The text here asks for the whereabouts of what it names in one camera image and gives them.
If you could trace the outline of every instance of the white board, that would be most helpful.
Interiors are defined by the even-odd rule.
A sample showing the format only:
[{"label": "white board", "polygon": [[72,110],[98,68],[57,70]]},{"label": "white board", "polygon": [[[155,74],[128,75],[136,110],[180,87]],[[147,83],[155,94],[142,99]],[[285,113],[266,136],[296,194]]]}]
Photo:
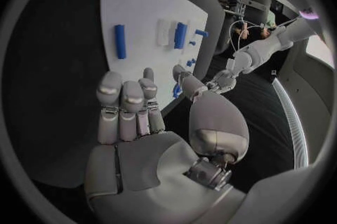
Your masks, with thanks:
[{"label": "white board", "polygon": [[[207,16],[187,0],[101,0],[103,41],[110,70],[119,72],[124,81],[138,81],[146,67],[152,68],[158,86],[157,101],[160,109],[164,109],[174,100],[174,65],[179,63],[193,72],[194,65],[188,67],[186,63],[198,57],[203,37],[196,35],[195,30],[205,29]],[[169,30],[158,30],[162,20],[171,24]],[[188,25],[183,50],[174,49],[178,22]],[[125,25],[126,58],[123,60],[117,58],[116,25]],[[168,44],[158,43],[158,32],[168,33]]]}]

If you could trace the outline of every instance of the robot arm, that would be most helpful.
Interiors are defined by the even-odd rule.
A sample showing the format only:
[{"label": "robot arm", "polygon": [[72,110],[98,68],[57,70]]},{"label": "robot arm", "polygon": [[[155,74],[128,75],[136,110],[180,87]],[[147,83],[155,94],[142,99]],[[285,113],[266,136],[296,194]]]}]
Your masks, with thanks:
[{"label": "robot arm", "polygon": [[219,94],[234,88],[236,77],[242,72],[248,74],[267,62],[277,51],[283,51],[293,46],[294,42],[307,39],[315,32],[307,25],[305,19],[298,18],[291,25],[276,28],[267,39],[255,42],[241,48],[233,54],[234,59],[228,59],[226,69],[218,72],[207,87]]}]

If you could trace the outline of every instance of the small blue object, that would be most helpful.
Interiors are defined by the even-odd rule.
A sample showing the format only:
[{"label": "small blue object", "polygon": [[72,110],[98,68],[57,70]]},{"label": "small blue object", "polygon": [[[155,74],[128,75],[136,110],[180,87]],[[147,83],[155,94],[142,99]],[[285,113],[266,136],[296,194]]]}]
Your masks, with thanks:
[{"label": "small blue object", "polygon": [[115,38],[117,57],[118,59],[123,60],[126,58],[124,25],[115,26]]},{"label": "small blue object", "polygon": [[179,22],[174,35],[174,49],[184,48],[186,32],[187,25]]},{"label": "small blue object", "polygon": [[201,36],[203,36],[203,37],[208,37],[208,32],[206,32],[206,31],[202,31],[202,30],[196,30],[195,31],[195,33],[196,34],[198,34],[198,35],[201,35]]},{"label": "small blue object", "polygon": [[176,83],[176,85],[175,85],[174,88],[173,88],[173,97],[174,97],[174,98],[179,97],[178,93],[179,93],[180,91],[181,91],[181,90],[180,90],[180,86],[179,86],[178,83]]}]

